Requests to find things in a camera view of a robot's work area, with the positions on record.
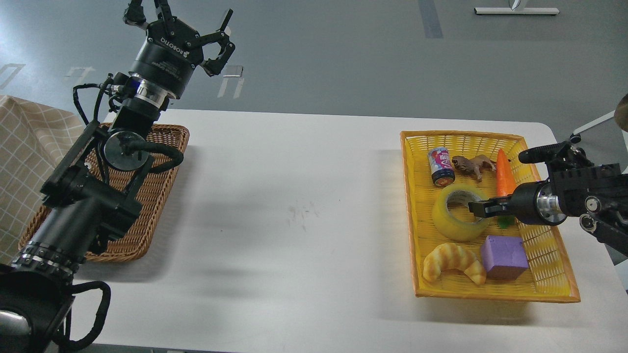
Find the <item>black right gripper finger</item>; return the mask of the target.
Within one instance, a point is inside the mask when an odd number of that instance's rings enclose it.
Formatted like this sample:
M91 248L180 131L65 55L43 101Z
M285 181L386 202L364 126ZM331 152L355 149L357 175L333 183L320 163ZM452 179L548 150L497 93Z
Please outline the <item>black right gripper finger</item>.
M505 206L472 206L472 212L476 217L485 219L512 215L512 212L505 208Z
M488 200L474 201L468 203L469 210L472 212L472 206L505 206L508 208L508 203L511 201L511 195L494 197Z

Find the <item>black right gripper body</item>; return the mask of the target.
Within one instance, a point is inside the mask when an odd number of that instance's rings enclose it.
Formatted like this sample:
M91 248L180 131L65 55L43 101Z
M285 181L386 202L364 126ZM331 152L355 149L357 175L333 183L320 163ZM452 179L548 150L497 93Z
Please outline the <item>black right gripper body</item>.
M519 185L511 195L507 208L524 224L557 226L565 221L558 196L553 194L549 181Z

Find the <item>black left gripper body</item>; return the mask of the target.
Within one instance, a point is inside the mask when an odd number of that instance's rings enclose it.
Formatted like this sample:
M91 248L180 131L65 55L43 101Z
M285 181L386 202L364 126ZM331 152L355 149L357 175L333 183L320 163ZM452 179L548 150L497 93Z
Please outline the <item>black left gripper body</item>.
M146 33L129 73L159 85L173 98L180 99L194 68L204 58L200 48L186 46L200 34L185 23L175 23L170 31L163 23L150 23Z

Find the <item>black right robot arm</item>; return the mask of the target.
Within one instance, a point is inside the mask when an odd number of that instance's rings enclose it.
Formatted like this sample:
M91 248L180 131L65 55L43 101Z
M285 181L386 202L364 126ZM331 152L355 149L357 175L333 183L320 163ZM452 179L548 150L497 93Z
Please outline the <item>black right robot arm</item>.
M470 202L473 215L512 215L520 223L545 226L574 217L599 243L628 253L628 176L618 164L595 165L568 141L524 150L518 159L545 163L548 178L520 184L511 195Z

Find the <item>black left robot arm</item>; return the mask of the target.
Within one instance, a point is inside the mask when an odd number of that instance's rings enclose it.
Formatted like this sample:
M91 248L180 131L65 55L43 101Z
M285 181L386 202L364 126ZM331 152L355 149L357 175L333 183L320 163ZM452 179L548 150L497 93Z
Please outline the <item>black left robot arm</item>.
M131 70L109 74L86 127L43 183L49 216L11 264L1 266L1 351L44 353L51 342L80 351L103 330L111 289L103 281L73 284L88 252L101 254L124 237L140 216L137 194L149 174L179 166L183 153L150 142L148 134L171 99L180 99L194 70L217 76L235 50L228 31L233 10L217 31L201 35L156 0L149 23L132 0L124 22L146 32Z

